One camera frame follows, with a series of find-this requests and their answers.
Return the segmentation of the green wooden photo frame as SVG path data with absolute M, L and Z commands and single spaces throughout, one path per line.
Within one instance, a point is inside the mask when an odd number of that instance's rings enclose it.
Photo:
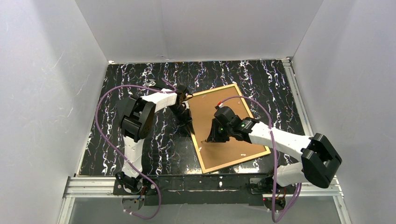
M 194 129 L 191 137 L 204 174 L 270 154 L 268 146 L 228 137 L 226 128 L 215 119 L 216 106 L 228 97 L 231 99 L 225 102 L 225 106 L 230 107 L 235 115 L 241 119 L 252 117 L 241 95 L 237 84 L 230 84 L 194 93 L 188 100 Z

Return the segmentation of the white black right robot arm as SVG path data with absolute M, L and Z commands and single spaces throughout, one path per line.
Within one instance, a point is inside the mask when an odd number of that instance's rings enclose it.
M 295 183 L 309 182 L 326 189 L 339 169 L 342 159 L 328 138 L 320 133 L 313 137 L 297 135 L 268 125 L 257 119 L 241 119 L 228 106 L 216 106 L 212 127 L 206 142 L 224 143 L 235 138 L 250 144 L 273 146 L 297 160 L 290 165 L 275 165 L 273 171 L 253 184 L 258 191 L 286 187 Z

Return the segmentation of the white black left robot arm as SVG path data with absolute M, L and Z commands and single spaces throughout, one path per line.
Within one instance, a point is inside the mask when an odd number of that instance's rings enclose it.
M 120 185 L 132 194 L 140 192 L 143 187 L 140 177 L 143 143 L 153 127 L 156 112 L 170 108 L 177 119 L 178 127 L 184 129 L 187 136 L 195 133 L 187 102 L 190 94 L 187 87 L 178 86 L 175 92 L 164 86 L 158 90 L 150 95 L 130 97 L 117 103 L 126 159 L 121 172 L 115 176 Z

